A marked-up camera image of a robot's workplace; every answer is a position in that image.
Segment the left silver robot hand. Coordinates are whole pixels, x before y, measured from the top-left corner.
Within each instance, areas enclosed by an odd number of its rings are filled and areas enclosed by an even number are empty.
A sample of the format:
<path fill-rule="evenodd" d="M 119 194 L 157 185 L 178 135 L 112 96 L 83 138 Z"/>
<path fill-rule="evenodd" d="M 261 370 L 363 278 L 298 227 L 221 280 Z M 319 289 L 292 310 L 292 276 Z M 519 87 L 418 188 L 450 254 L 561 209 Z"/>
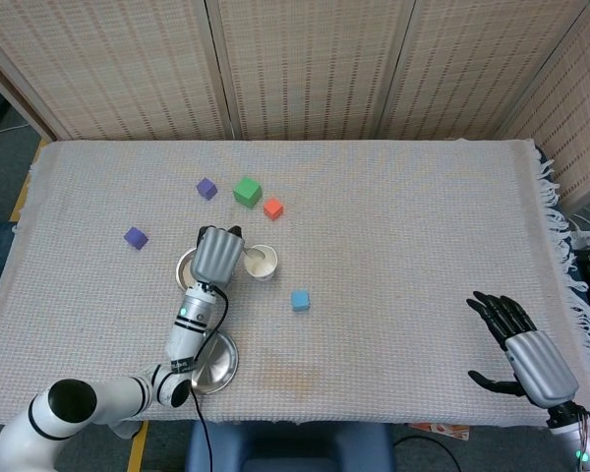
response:
<path fill-rule="evenodd" d="M 242 228 L 238 225 L 229 229 L 203 226 L 191 262 L 191 276 L 197 282 L 225 287 L 233 276 L 244 244 Z"/>

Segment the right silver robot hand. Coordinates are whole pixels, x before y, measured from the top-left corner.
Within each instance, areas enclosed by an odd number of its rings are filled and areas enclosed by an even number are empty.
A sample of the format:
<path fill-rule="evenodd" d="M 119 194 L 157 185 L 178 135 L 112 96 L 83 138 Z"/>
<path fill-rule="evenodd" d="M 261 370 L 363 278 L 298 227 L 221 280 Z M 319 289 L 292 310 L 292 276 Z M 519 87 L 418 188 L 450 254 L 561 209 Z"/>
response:
<path fill-rule="evenodd" d="M 548 335 L 526 311 L 507 296 L 475 291 L 466 301 L 485 323 L 509 363 L 514 379 L 493 381 L 477 371 L 468 376 L 481 388 L 525 396 L 531 404 L 551 409 L 574 399 L 579 383 Z"/>

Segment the steel bowl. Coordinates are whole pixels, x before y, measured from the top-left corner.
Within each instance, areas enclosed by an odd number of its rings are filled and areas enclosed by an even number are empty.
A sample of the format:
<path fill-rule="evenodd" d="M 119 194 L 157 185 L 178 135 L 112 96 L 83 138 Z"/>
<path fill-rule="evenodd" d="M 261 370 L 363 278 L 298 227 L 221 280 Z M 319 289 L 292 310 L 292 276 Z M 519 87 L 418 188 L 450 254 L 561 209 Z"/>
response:
<path fill-rule="evenodd" d="M 176 264 L 175 279 L 182 291 L 186 291 L 196 283 L 196 279 L 191 274 L 191 265 L 195 252 L 195 248 L 187 250 L 182 254 Z"/>

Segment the white paper cup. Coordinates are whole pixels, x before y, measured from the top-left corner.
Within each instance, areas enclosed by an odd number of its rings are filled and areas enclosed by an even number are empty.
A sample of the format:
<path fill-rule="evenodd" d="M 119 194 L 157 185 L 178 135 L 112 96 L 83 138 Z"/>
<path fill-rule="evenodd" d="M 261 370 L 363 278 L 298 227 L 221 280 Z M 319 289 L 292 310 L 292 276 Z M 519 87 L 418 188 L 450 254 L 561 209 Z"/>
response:
<path fill-rule="evenodd" d="M 277 253 L 271 246 L 256 245 L 247 250 L 243 263 L 246 272 L 256 281 L 268 281 L 276 272 Z"/>

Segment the steel plate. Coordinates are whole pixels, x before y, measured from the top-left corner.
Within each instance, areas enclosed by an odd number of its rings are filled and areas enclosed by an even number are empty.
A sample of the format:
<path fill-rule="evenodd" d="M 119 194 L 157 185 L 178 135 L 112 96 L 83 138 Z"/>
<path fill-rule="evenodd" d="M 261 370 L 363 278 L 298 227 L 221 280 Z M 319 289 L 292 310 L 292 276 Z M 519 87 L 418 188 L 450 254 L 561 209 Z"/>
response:
<path fill-rule="evenodd" d="M 238 349 L 226 333 L 217 332 L 202 351 L 192 372 L 192 386 L 199 394 L 213 394 L 226 388 L 238 369 Z"/>

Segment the orange patterned packet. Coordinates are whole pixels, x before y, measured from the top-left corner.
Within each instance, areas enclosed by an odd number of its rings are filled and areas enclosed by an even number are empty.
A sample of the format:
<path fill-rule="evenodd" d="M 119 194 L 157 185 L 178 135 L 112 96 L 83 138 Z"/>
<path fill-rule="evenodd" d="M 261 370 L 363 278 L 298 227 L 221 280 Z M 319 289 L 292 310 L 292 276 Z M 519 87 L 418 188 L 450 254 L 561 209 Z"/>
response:
<path fill-rule="evenodd" d="M 408 426 L 415 430 L 446 436 L 459 441 L 467 442 L 470 439 L 470 427 L 466 425 L 409 423 Z"/>

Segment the green foam cube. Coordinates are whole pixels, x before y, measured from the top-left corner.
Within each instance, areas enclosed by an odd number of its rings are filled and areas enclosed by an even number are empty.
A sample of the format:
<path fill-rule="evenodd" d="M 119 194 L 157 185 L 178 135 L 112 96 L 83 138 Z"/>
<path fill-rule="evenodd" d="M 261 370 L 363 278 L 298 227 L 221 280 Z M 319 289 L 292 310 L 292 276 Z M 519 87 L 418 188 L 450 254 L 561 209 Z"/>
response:
<path fill-rule="evenodd" d="M 263 196 L 262 186 L 250 177 L 243 177 L 234 187 L 233 196 L 237 203 L 253 208 Z"/>

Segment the beige waffle tablecloth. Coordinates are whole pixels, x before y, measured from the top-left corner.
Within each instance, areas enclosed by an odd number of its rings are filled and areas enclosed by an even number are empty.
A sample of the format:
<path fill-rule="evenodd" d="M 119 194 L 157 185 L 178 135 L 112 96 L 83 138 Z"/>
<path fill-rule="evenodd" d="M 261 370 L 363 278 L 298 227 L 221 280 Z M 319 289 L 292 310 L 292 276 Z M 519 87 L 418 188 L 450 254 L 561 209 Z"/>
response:
<path fill-rule="evenodd" d="M 0 282 L 0 424 L 58 380 L 165 363 L 183 298 L 175 266 L 205 225 L 272 246 L 276 273 L 258 282 L 237 266 L 230 306 L 213 315 L 239 350 L 233 381 L 199 406 L 154 405 L 151 420 L 541 426 L 526 399 L 468 376 L 511 376 L 466 303 L 475 291 L 526 309 L 590 410 L 589 312 L 547 171 L 530 141 L 51 144 Z M 253 208 L 233 196 L 243 177 L 262 186 Z M 124 240 L 132 226 L 148 237 L 140 250 Z M 309 292 L 308 311 L 292 310 L 294 290 Z"/>

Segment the blue padded chair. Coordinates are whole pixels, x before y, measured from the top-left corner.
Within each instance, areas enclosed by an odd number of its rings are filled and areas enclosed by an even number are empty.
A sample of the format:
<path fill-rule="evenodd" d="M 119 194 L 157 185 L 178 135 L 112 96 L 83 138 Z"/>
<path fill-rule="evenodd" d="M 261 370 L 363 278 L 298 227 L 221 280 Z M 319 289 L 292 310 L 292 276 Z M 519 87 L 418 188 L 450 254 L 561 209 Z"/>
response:
<path fill-rule="evenodd" d="M 195 422 L 185 472 L 395 472 L 390 425 Z"/>

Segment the woven bamboo screen panel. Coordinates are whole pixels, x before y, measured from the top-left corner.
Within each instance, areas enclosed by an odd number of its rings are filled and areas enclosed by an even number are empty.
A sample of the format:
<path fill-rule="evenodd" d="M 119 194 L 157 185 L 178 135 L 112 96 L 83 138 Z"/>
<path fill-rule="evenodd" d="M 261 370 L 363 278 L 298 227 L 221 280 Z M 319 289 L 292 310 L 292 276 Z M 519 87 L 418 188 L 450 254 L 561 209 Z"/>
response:
<path fill-rule="evenodd" d="M 48 141 L 234 135 L 206 0 L 0 0 L 0 91 Z"/>
<path fill-rule="evenodd" d="M 204 0 L 238 140 L 378 133 L 417 0 Z"/>
<path fill-rule="evenodd" d="M 590 203 L 590 1 L 496 131 L 531 139 L 551 159 L 560 204 Z"/>
<path fill-rule="evenodd" d="M 381 139 L 487 139 L 589 0 L 412 0 Z"/>

